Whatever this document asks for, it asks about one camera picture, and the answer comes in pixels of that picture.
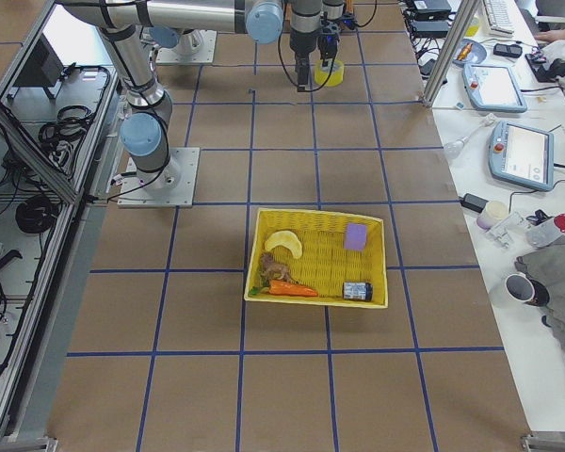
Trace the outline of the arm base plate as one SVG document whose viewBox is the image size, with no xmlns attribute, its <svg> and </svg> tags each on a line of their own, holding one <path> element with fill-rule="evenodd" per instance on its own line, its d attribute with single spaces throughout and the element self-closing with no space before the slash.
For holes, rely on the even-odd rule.
<svg viewBox="0 0 565 452">
<path fill-rule="evenodd" d="M 213 30 L 156 27 L 151 37 L 158 65 L 201 65 L 214 61 L 218 33 Z"/>
<path fill-rule="evenodd" d="M 200 149 L 172 147 L 169 163 L 153 181 L 154 175 L 137 172 L 122 181 L 123 194 L 116 201 L 122 208 L 184 207 L 193 205 Z"/>
</svg>

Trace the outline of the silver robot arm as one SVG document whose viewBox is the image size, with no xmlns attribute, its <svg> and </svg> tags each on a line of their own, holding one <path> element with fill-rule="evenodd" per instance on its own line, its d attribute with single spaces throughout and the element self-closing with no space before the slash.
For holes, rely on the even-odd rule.
<svg viewBox="0 0 565 452">
<path fill-rule="evenodd" d="M 322 47 L 324 38 L 323 14 L 343 12 L 340 5 L 330 6 L 323 1 L 290 1 L 290 48 L 294 52 L 297 91 L 305 89 L 310 75 L 310 54 Z M 248 34 L 260 44 L 272 43 L 283 32 L 284 1 L 58 1 L 73 17 L 95 26 L 105 49 L 126 86 L 127 102 L 145 116 L 153 116 L 161 137 L 167 134 L 170 116 L 159 116 L 154 110 L 163 102 L 171 111 L 171 100 L 157 81 L 147 55 L 142 48 L 137 27 L 166 27 L 181 30 L 208 30 Z M 124 144 L 137 168 L 137 176 L 145 185 L 153 183 L 170 165 L 170 151 L 136 155 Z M 155 156 L 156 163 L 144 163 L 141 157 Z"/>
</svg>

